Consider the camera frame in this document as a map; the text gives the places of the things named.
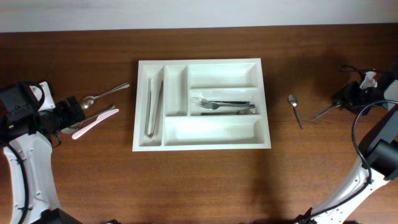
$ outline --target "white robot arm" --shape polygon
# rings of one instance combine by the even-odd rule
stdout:
[[[57,108],[47,82],[18,83],[0,91],[8,111],[2,120],[0,143],[10,165],[12,224],[38,222],[43,212],[61,208],[51,169],[52,136],[85,118],[77,100]]]
[[[367,108],[395,104],[357,146],[355,127]],[[354,167],[339,187],[317,208],[299,215],[298,224],[340,224],[374,191],[398,176],[398,101],[382,100],[368,104],[353,125],[353,143],[359,154]]]

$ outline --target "white cutlery tray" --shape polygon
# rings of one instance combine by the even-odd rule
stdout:
[[[149,79],[163,80],[155,133],[145,134],[149,116]],[[208,110],[191,97],[250,101],[257,114],[211,115],[239,108]],[[269,137],[261,59],[140,61],[133,151],[268,149]]]

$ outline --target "wooden table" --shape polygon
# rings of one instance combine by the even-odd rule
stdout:
[[[356,154],[354,115],[328,106],[356,74],[347,63],[387,70],[398,59],[398,24],[114,30],[0,35],[1,86],[48,80],[55,100],[108,95],[120,112],[77,141],[62,135],[52,171],[63,209],[83,223],[250,223],[291,219],[345,178]],[[261,58],[272,149],[132,152],[139,60]],[[287,96],[298,98],[300,130]],[[361,119],[361,138],[385,111]],[[11,217],[7,160],[0,157],[0,223]],[[349,219],[395,223],[398,182],[372,194]]]

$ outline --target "metal spoon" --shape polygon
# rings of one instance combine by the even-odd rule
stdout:
[[[86,122],[86,121],[88,121],[88,120],[90,120],[90,119],[93,119],[93,118],[95,118],[95,117],[97,117],[97,116],[99,116],[99,115],[101,115],[101,114],[103,114],[103,113],[105,113],[105,112],[107,112],[107,111],[113,110],[114,107],[115,107],[114,105],[111,105],[111,106],[105,108],[103,111],[100,111],[100,112],[98,112],[98,113],[96,113],[96,114],[93,114],[93,115],[87,117],[87,118],[84,119],[83,121],[77,122],[77,123],[74,124],[74,125],[71,125],[71,126],[69,126],[69,127],[67,127],[67,128],[62,129],[61,132],[64,133],[64,134],[73,134],[73,133],[75,133],[75,132],[77,132],[77,131],[79,131],[79,130],[81,129],[81,125],[82,125],[84,122]]]
[[[106,93],[103,93],[100,96],[86,96],[83,99],[81,99],[80,106],[83,109],[87,109],[95,102],[95,99],[98,99],[98,98],[100,98],[100,97],[102,97],[104,95],[108,95],[110,93],[113,93],[114,91],[118,91],[118,90],[121,90],[121,89],[124,89],[124,88],[128,88],[129,86],[130,86],[130,84],[123,83],[122,85],[119,85],[118,87],[113,88],[112,90],[107,91]]]
[[[294,110],[294,115],[296,115],[296,119],[298,121],[298,124],[300,125],[301,129],[304,129],[303,127],[303,122],[301,121],[300,113],[297,111],[297,99],[294,95],[289,95],[289,103],[293,106]]]

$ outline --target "fork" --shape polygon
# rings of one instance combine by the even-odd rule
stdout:
[[[220,106],[229,106],[236,108],[255,108],[255,105],[249,104],[233,104],[233,103],[215,103],[215,102],[201,102],[200,106],[209,110],[217,110]]]
[[[211,116],[211,115],[247,115],[247,114],[256,114],[257,110],[255,108],[245,108],[243,110],[238,110],[232,113],[224,112],[224,113],[200,113],[201,116]]]
[[[210,101],[203,98],[192,97],[192,103],[232,103],[232,104],[250,104],[250,101]]]

